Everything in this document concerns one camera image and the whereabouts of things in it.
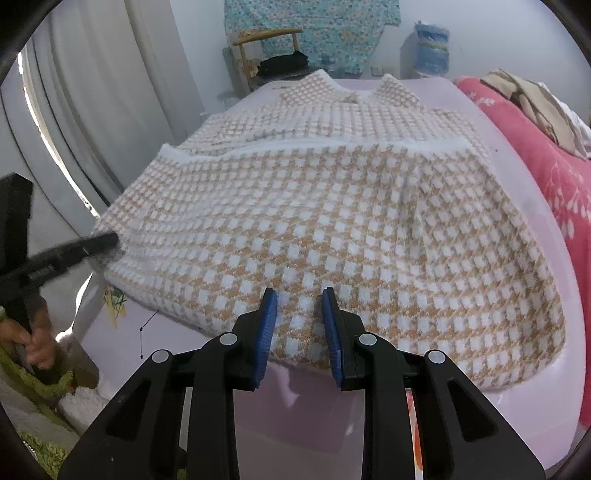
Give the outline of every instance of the green cloth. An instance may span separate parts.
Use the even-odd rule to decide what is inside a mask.
[[[26,432],[18,432],[18,435],[25,445],[35,452],[39,465],[53,480],[57,480],[57,474],[60,472],[61,465],[66,460],[68,452],[54,443],[42,442]]]
[[[60,399],[67,393],[74,391],[74,372],[65,372],[53,385],[45,385],[36,379],[33,374],[16,364],[10,356],[0,348],[0,367],[6,374],[8,385],[24,397],[28,398],[39,409],[39,412],[52,423],[64,427],[66,430],[74,430],[55,412],[55,407]]]

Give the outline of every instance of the white curtain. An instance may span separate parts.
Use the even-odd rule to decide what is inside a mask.
[[[76,213],[75,217],[81,220],[77,228],[92,227],[94,218],[78,199],[43,145],[25,102],[22,80],[16,64],[13,65],[0,88],[0,145],[2,145],[0,177],[17,172],[35,185],[28,229],[30,255],[79,237],[70,222],[65,220],[54,207],[54,203],[62,200],[73,202],[73,208],[78,210],[72,209],[72,212]],[[45,177],[44,181],[53,184],[52,189],[48,189],[47,192],[41,189],[37,181],[39,172],[32,171],[25,155],[38,156],[39,161],[46,163],[47,168],[40,175]],[[76,292],[89,274],[90,268],[82,263],[71,269],[67,275],[61,276],[41,289],[57,331],[67,329],[74,320]]]
[[[167,0],[63,0],[24,74],[41,130],[99,213],[204,111]]]

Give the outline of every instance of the pink bedspread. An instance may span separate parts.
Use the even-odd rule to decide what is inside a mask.
[[[587,351],[591,345],[591,161],[574,157],[559,148],[519,108],[481,84],[478,79],[456,82],[517,151],[535,178],[560,226],[579,284],[586,326]],[[591,355],[580,422],[591,424]]]

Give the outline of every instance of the checkered sweater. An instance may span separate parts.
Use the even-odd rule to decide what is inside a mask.
[[[564,343],[553,276],[472,124],[392,77],[361,95],[317,73],[215,115],[101,217],[99,259],[131,297],[230,330],[280,293],[271,359],[328,369],[319,295],[398,348],[445,351],[480,387],[534,375]]]

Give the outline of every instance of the blue patterned cloth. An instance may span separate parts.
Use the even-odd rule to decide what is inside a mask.
[[[310,65],[361,74],[386,25],[400,24],[398,0],[226,0],[226,33],[301,27]],[[268,57],[293,52],[291,36],[264,40]]]

